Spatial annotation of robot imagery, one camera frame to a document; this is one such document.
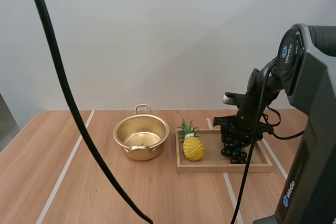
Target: pot handle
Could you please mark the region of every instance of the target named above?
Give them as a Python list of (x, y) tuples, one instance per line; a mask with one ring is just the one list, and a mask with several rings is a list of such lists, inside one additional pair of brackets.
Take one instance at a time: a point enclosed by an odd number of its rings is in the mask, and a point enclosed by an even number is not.
[(149, 114), (149, 115), (152, 114), (152, 111), (151, 111), (151, 108), (149, 107), (149, 105), (147, 105), (147, 104), (139, 104), (139, 105), (137, 105), (137, 106), (135, 107), (135, 109), (134, 109), (134, 115), (136, 115), (136, 114), (138, 113), (138, 108), (139, 108), (139, 107), (147, 107), (147, 109), (148, 109), (148, 114)]
[(125, 148), (125, 151), (128, 152), (128, 153), (131, 153), (131, 152), (136, 151), (136, 150), (150, 151), (151, 149), (147, 145), (131, 146), (129, 149)]

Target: gray robot arm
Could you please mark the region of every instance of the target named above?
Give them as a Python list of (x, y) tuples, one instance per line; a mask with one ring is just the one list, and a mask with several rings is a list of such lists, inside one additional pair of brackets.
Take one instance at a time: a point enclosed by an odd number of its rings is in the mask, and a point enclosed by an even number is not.
[[(254, 223), (332, 223), (336, 217), (336, 27), (292, 26), (277, 57), (252, 72), (246, 94), (223, 97), (223, 102), (238, 106), (237, 114), (214, 118), (214, 125), (221, 126), (224, 143), (229, 132), (251, 135), (265, 73), (275, 61), (261, 111), (284, 89), (290, 104), (308, 115), (308, 124), (275, 214)], [(269, 133), (262, 123), (259, 128), (257, 140)], [(250, 137), (245, 139), (243, 147), (250, 144)]]

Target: pineapple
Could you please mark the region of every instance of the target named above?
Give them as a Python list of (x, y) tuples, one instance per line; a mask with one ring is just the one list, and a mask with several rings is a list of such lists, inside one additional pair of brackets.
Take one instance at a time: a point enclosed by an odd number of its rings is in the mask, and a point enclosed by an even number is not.
[(186, 125), (183, 119), (181, 127), (178, 127), (182, 129), (182, 131), (179, 131), (180, 137), (178, 139), (181, 139), (181, 143), (183, 143), (183, 152), (186, 158), (191, 161), (196, 161), (203, 157), (205, 148), (198, 139), (199, 136), (197, 136), (199, 128), (195, 127), (191, 129), (192, 123), (193, 121), (191, 121), (189, 125)]

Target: cable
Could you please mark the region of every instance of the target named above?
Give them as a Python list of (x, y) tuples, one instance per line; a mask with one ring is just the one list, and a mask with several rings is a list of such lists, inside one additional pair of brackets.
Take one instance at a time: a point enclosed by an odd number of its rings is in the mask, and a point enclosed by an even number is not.
[(262, 85), (260, 99), (259, 99), (259, 105), (258, 105), (258, 110), (257, 110), (257, 118), (256, 118), (256, 122), (255, 122), (254, 129), (253, 129), (252, 143), (251, 143), (251, 146), (250, 146), (250, 150), (248, 152), (246, 165), (245, 165), (245, 169), (244, 169), (244, 173), (243, 173), (243, 179), (241, 181), (239, 195), (238, 195), (238, 199), (237, 199), (237, 205), (236, 205), (235, 212), (234, 212), (232, 220), (231, 220), (231, 224), (235, 223), (237, 215), (238, 215), (238, 210), (239, 210), (240, 202), (242, 200), (244, 186), (245, 186), (245, 182), (246, 182), (246, 178), (247, 178), (248, 168), (250, 166), (250, 161), (251, 161), (251, 157), (252, 157), (252, 151), (253, 151), (254, 145), (256, 143), (256, 134), (257, 134), (257, 130), (258, 130), (258, 126), (259, 126), (259, 120), (260, 120), (260, 116), (261, 116), (261, 105), (264, 102), (264, 96), (265, 96), (265, 92), (266, 92), (266, 84), (267, 84), (269, 73), (271, 72), (272, 68), (275, 66), (276, 63), (277, 62), (275, 60), (269, 66), (269, 68), (267, 69), (266, 78), (265, 78), (264, 83)]
[(99, 167), (102, 169), (104, 174), (106, 175), (107, 179), (111, 182), (113, 187), (117, 190), (120, 196), (127, 202), (127, 204), (136, 212), (138, 216), (140, 216), (143, 220), (147, 221), (149, 224), (153, 224), (153, 221), (146, 216), (132, 201), (132, 199), (126, 194), (126, 192), (122, 189), (119, 185), (111, 171), (109, 170), (108, 166), (104, 162), (103, 158), (100, 156), (97, 148), (95, 147), (76, 106), (74, 97), (72, 96), (70, 86), (64, 71), (62, 59), (60, 56), (60, 52), (58, 49), (54, 29), (51, 24), (51, 20), (49, 17), (49, 13), (47, 10), (47, 6), (44, 0), (34, 0), (38, 13), (40, 15), (41, 22), (43, 24), (43, 29), (46, 34), (46, 38), (49, 44), (50, 53), (52, 56), (52, 60), (54, 61), (55, 69), (57, 72), (58, 80), (61, 85), (62, 91), (64, 93), (65, 99), (68, 103), (69, 109), (77, 124), (80, 134), (82, 135), (88, 149), (90, 150), (91, 154), (97, 161)]
[(271, 134), (272, 134), (274, 137), (276, 137), (277, 139), (280, 139), (280, 140), (289, 140), (289, 139), (293, 139), (293, 138), (295, 138), (295, 137), (301, 136), (301, 135), (303, 134), (303, 132), (304, 132), (304, 131), (301, 131), (301, 132), (299, 132), (299, 133), (297, 133), (297, 134), (295, 134), (295, 135), (293, 135), (293, 136), (285, 136), (285, 137), (278, 136), (277, 134), (274, 133), (274, 130), (272, 130), (272, 128), (271, 128), (272, 125), (268, 122), (268, 116), (265, 116), (265, 114), (263, 114), (263, 118), (264, 118), (266, 124), (268, 125), (268, 128), (269, 128), (270, 131), (271, 131)]
[(274, 114), (276, 114), (278, 116), (278, 118), (279, 118), (279, 122), (277, 122), (275, 124), (271, 124), (270, 123), (270, 125), (273, 126), (273, 127), (278, 126), (281, 123), (281, 115), (280, 115), (280, 113), (276, 109), (271, 108), (269, 105), (267, 105), (267, 108), (270, 111), (272, 111)]

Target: metal pot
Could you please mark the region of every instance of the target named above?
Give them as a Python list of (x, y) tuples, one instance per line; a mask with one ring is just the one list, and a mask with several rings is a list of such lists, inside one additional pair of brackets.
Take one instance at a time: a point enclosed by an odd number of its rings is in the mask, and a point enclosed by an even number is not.
[[(148, 114), (138, 114), (138, 108), (142, 106), (148, 108)], [(168, 135), (167, 122), (152, 115), (147, 104), (136, 106), (134, 115), (119, 122), (113, 131), (113, 137), (125, 156), (137, 161), (158, 156)]]

